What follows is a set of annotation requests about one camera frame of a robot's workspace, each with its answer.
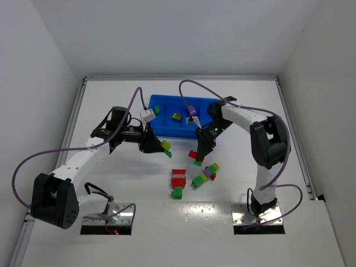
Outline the red yellow green lego stack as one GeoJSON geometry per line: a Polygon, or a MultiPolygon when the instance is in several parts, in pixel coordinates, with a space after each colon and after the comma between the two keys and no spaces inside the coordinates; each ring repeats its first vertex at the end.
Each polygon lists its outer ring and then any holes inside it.
{"type": "Polygon", "coordinates": [[[194,150],[189,151],[188,157],[192,158],[194,160],[193,164],[196,166],[199,166],[199,167],[202,166],[202,163],[205,160],[204,157],[202,157],[201,159],[198,159],[197,151],[194,151],[194,150]]]}

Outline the purple round lego brick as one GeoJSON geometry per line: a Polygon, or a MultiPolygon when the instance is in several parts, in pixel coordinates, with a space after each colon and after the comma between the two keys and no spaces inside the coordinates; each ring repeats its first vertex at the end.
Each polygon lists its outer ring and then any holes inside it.
{"type": "Polygon", "coordinates": [[[188,110],[189,116],[191,116],[191,117],[196,116],[196,110],[193,105],[188,105],[187,110],[188,110]]]}

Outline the yellow printed lego brick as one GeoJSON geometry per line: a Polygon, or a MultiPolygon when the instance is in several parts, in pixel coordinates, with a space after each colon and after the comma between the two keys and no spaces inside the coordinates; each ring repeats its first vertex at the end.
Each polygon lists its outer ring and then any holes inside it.
{"type": "Polygon", "coordinates": [[[182,119],[182,114],[180,113],[173,113],[172,117],[171,117],[174,121],[181,121],[182,119]]]}

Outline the green square lego tile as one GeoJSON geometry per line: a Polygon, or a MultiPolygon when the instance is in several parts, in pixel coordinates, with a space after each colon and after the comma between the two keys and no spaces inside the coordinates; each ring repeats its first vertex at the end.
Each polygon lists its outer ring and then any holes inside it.
{"type": "Polygon", "coordinates": [[[160,116],[161,114],[161,107],[156,105],[155,108],[154,108],[154,112],[155,112],[155,115],[156,116],[160,116]]]}

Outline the green lego brick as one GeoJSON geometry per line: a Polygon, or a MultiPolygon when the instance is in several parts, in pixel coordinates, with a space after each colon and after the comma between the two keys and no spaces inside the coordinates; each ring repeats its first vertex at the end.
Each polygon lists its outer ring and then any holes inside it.
{"type": "Polygon", "coordinates": [[[173,199],[182,199],[183,197],[183,187],[175,187],[171,192],[171,197],[173,199]]]}

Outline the yellow green lego pair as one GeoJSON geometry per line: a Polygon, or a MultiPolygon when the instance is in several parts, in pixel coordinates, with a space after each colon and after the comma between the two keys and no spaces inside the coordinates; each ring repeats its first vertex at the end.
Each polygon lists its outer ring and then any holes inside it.
{"type": "Polygon", "coordinates": [[[165,155],[168,156],[169,158],[172,158],[172,153],[170,151],[170,149],[171,149],[170,143],[167,142],[166,140],[163,140],[161,142],[161,146],[164,148],[165,155]]]}

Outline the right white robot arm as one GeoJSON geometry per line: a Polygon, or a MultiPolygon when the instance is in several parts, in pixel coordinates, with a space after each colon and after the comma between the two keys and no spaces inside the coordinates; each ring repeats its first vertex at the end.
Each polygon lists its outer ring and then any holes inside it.
{"type": "Polygon", "coordinates": [[[212,122],[195,131],[197,160],[203,159],[216,146],[216,139],[235,124],[250,135],[251,153],[258,170],[255,189],[251,195],[250,210],[255,217],[277,204],[276,180],[283,172],[290,154],[290,137],[284,121],[275,113],[265,116],[267,110],[248,108],[233,103],[234,97],[212,102],[207,112],[212,122]]]}

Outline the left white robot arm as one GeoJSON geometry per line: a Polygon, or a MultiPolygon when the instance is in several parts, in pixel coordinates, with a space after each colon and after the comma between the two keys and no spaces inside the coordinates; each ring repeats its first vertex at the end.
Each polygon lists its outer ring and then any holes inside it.
{"type": "Polygon", "coordinates": [[[128,115],[127,108],[114,106],[79,152],[50,174],[35,178],[30,208],[33,218],[68,229],[78,217],[109,221],[115,216],[110,210],[114,198],[101,188],[87,182],[87,194],[77,195],[84,178],[123,142],[137,144],[145,154],[165,151],[151,127],[156,117],[152,109],[141,111],[139,126],[130,125],[128,115]]]}

